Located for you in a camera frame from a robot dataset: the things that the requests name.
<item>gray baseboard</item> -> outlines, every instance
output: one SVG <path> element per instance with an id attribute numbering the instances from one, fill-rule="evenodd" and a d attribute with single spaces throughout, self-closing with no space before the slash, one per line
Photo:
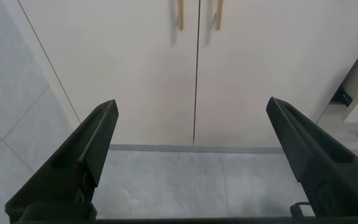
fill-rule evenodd
<path id="1" fill-rule="evenodd" d="M 211 146 L 150 146 L 112 144 L 109 150 L 154 152 L 221 152 L 221 153 L 267 153 L 283 154 L 280 147 L 211 147 Z M 358 149 L 352 149 L 358 155 Z"/>

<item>cabinet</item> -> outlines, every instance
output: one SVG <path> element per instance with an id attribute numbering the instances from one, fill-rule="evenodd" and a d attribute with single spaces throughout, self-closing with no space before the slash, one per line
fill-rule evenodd
<path id="1" fill-rule="evenodd" d="M 112 143 L 279 146 L 271 96 L 317 121 L 358 57 L 358 1 L 20 0 L 80 121 Z M 220 18 L 221 29 L 215 30 Z"/>
<path id="2" fill-rule="evenodd" d="M 80 121 L 115 99 L 115 144 L 192 145 L 198 2 L 20 0 Z"/>
<path id="3" fill-rule="evenodd" d="M 358 1 L 201 0 L 195 144 L 279 146 L 271 96 L 317 121 L 358 57 Z"/>

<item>gray tile floor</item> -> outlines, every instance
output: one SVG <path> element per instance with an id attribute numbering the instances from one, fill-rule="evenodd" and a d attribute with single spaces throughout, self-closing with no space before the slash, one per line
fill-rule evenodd
<path id="1" fill-rule="evenodd" d="M 300 201 L 283 154 L 202 152 L 109 151 L 93 197 L 98 218 L 281 217 Z"/>

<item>baseboard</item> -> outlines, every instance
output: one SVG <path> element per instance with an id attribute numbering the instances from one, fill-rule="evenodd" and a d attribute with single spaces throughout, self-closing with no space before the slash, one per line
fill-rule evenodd
<path id="1" fill-rule="evenodd" d="M 220 153 L 265 153 L 283 154 L 280 147 L 211 147 L 211 146 L 151 146 L 111 144 L 109 150 L 152 152 L 220 152 Z M 358 149 L 351 150 L 358 155 Z"/>

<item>cabinet door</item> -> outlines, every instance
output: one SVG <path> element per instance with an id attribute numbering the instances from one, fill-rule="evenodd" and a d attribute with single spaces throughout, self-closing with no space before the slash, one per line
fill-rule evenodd
<path id="1" fill-rule="evenodd" d="M 317 121 L 358 57 L 358 1 L 201 0 L 195 144 L 279 146 L 265 108 Z"/>
<path id="2" fill-rule="evenodd" d="M 80 121 L 115 99 L 116 144 L 193 144 L 198 1 L 20 0 Z"/>

